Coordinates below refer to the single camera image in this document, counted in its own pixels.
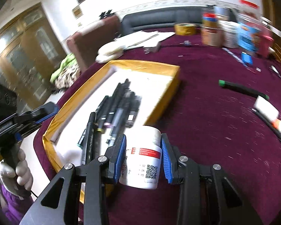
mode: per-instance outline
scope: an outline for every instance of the table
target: table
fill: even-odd
[[[189,40],[192,47],[186,47]],[[239,49],[231,49],[240,56]],[[273,132],[252,112],[254,98],[222,89],[218,80],[240,83],[259,90],[281,116],[281,79],[269,67],[277,61],[254,58],[254,74],[221,48],[204,46],[199,34],[174,35],[161,43],[156,53],[142,48],[125,52],[120,59],[158,61],[180,66],[181,84],[162,118],[155,124],[167,133],[171,144],[186,156],[204,165],[220,164],[242,189],[264,224],[270,224],[281,210],[281,144]],[[98,69],[93,64],[58,102],[67,99]],[[53,170],[44,152],[44,122],[34,139],[38,158],[51,180]],[[179,187],[167,183],[163,171],[156,190],[141,190],[118,185],[108,201],[111,224],[156,225],[176,223]]]

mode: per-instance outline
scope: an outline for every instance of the cable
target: cable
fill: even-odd
[[[38,198],[38,196],[37,196],[35,193],[33,193],[32,190],[31,190],[31,193],[32,193],[36,198]]]

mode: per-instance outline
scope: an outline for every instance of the handle grip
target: handle grip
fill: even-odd
[[[19,163],[18,152],[20,149],[20,143],[15,144],[12,147],[2,148],[0,150],[0,154],[3,157],[3,160],[6,164],[11,166],[14,170],[16,170],[16,166]],[[31,196],[31,192],[26,190],[24,186],[21,186],[17,183],[18,176],[16,175],[13,179],[15,181],[14,188],[17,190],[17,194],[19,197],[28,198]]]

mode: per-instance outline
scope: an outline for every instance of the human hand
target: human hand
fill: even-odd
[[[17,194],[17,188],[15,180],[13,179],[16,175],[17,183],[24,186],[26,190],[30,191],[33,183],[33,177],[28,167],[27,161],[25,160],[25,153],[22,149],[19,149],[18,158],[19,163],[17,164],[16,170],[11,166],[7,165],[4,160],[0,162],[0,179],[7,191],[13,195]]]

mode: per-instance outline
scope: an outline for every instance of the tape roll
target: tape roll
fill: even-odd
[[[196,25],[194,24],[176,24],[174,25],[176,35],[194,35],[196,33]]]

